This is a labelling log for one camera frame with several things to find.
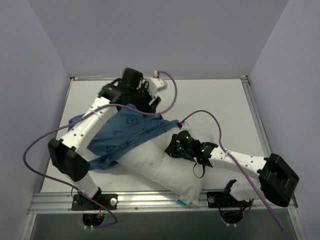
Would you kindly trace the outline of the white pillow with print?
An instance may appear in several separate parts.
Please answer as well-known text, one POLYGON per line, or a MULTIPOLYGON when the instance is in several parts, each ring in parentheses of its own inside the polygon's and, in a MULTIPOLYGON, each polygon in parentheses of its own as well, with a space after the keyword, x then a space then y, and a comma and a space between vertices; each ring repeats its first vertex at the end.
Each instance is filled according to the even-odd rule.
POLYGON ((121 156, 117 162, 126 169, 137 172, 160 184, 179 197, 188 199, 190 204, 197 206, 205 182, 204 177, 197 178, 202 174, 202 167, 198 165, 195 168, 196 173, 194 173, 194 162, 183 158, 173 158, 165 153, 172 135, 183 130, 187 130, 194 139, 200 142, 214 141, 214 136, 211 133, 196 128, 173 128, 130 150, 121 156))

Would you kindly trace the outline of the blue letter-print pillowcase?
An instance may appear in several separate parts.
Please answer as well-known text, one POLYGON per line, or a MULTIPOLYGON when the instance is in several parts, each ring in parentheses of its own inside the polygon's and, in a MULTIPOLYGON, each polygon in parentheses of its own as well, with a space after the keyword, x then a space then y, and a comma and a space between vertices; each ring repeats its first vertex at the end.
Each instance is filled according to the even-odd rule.
POLYGON ((99 124, 97 133, 85 130, 78 139, 84 140, 87 149, 96 155, 89 161, 89 170, 106 170, 135 147, 178 128, 178 123, 178 120, 167 120, 161 114, 138 113, 133 104, 128 104, 119 108, 106 123, 99 124))

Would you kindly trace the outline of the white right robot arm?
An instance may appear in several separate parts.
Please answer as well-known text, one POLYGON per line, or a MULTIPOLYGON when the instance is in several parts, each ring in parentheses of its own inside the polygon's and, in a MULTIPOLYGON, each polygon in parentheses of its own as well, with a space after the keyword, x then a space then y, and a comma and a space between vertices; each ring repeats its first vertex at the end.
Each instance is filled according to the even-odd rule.
POLYGON ((288 207, 300 178, 278 154, 252 156, 223 148, 212 142, 200 142, 187 130, 173 134, 165 153, 202 165, 202 168, 221 168, 241 173, 256 180, 260 192, 271 203, 288 207))

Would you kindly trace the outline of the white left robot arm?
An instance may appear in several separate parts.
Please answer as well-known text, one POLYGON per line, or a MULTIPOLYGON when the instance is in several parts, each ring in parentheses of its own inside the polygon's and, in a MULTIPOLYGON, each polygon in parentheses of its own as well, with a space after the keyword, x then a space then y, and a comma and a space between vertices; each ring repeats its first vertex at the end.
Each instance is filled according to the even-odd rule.
POLYGON ((89 174, 89 162, 83 157, 90 141, 123 106, 132 104, 140 112, 154 114, 161 101, 158 92, 166 87, 159 71, 144 80, 140 71, 126 68, 121 78, 101 88, 88 111, 70 126, 65 135, 49 141, 52 164, 70 179, 79 192, 85 194, 82 202, 88 209, 95 210, 101 203, 97 194, 99 187, 89 174))

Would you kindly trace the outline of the blue white pillow label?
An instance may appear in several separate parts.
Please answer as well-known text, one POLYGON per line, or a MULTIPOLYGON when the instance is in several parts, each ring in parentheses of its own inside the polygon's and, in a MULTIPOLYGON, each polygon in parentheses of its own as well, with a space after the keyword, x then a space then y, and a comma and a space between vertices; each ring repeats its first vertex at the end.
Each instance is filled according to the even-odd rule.
POLYGON ((182 206, 188 206, 190 204, 190 201, 182 196, 180 196, 175 202, 182 206))

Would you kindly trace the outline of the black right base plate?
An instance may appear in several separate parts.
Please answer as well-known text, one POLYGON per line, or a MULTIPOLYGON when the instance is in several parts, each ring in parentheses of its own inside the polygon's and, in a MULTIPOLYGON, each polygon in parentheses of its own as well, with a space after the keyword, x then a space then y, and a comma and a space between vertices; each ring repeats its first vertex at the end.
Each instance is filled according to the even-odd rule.
POLYGON ((208 191, 206 197, 207 205, 211 209, 243 208, 249 203, 245 200, 238 201, 229 193, 223 193, 222 191, 208 191))

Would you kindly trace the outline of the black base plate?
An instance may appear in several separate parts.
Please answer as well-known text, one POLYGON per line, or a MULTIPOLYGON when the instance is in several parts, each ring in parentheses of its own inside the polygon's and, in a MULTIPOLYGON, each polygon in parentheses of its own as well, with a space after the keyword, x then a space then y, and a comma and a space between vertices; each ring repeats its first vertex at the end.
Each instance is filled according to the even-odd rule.
POLYGON ((102 210, 106 207, 108 210, 116 210, 118 204, 118 195, 115 193, 101 193, 95 199, 84 197, 82 194, 73 196, 72 211, 93 211, 102 210))
POLYGON ((249 203, 245 200, 238 201, 229 193, 223 193, 222 191, 208 191, 206 197, 207 205, 211 209, 243 208, 249 203))

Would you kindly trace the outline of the aluminium front rail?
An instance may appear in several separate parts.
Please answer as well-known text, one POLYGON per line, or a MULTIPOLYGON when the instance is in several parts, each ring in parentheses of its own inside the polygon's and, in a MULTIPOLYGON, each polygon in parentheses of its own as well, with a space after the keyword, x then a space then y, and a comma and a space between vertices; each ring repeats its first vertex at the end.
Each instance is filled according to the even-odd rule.
MULTIPOLYGON (((120 213, 156 213, 156 212, 212 212, 217 208, 209 208, 207 195, 202 192, 199 205, 183 206, 176 203, 178 196, 170 191, 123 191, 117 192, 117 209, 120 213)), ((40 192, 32 196, 28 214, 93 214, 98 210, 73 211, 72 197, 69 192, 40 192)))

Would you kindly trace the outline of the aluminium back rail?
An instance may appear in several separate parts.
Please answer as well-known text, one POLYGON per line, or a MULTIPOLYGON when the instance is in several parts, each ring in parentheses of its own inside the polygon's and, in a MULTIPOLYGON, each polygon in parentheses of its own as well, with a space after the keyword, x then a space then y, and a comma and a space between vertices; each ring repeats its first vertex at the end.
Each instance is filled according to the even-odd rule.
MULTIPOLYGON (((120 76, 74 76, 71 77, 74 81, 113 81, 121 78, 120 76)), ((185 76, 173 76, 175 81, 177 80, 241 80, 243 83, 248 83, 249 78, 247 75, 241 77, 185 77, 185 76)))

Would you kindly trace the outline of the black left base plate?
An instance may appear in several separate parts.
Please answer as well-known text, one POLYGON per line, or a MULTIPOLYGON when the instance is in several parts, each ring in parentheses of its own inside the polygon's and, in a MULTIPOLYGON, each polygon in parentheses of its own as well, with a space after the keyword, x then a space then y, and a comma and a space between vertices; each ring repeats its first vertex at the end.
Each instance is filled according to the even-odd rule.
POLYGON ((102 210, 106 207, 108 210, 116 210, 118 204, 118 195, 115 193, 101 193, 95 199, 84 197, 82 194, 73 196, 72 211, 93 211, 102 210))

